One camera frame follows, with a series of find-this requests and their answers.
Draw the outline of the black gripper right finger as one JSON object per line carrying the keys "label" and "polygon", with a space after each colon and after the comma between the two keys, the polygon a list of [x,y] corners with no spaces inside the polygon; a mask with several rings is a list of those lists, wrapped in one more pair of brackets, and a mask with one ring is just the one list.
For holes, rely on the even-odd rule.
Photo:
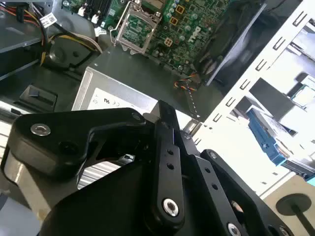
{"label": "black gripper right finger", "polygon": [[199,152],[191,136],[180,131],[192,179],[196,181],[214,224],[216,236],[291,236],[292,230],[213,150]]}

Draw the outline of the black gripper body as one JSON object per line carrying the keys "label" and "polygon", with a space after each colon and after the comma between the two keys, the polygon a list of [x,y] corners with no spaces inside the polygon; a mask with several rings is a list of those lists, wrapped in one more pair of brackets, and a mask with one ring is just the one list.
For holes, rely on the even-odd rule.
{"label": "black gripper body", "polygon": [[43,236],[221,236],[222,221],[202,175],[213,176],[210,163],[203,172],[191,158],[181,162],[182,183],[169,180],[162,188],[183,193],[179,214],[171,217],[157,199],[149,168],[132,163],[61,200],[40,230]]}

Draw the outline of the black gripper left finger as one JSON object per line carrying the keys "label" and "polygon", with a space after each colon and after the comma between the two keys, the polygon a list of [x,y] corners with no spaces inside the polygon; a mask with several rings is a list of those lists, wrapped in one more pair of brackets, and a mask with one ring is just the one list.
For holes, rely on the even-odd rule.
{"label": "black gripper left finger", "polygon": [[132,108],[20,116],[12,125],[1,173],[44,222],[67,196],[128,164],[143,163],[166,214],[183,221],[183,193],[162,188],[169,180],[182,183],[176,112],[159,101],[153,114],[156,121]]}

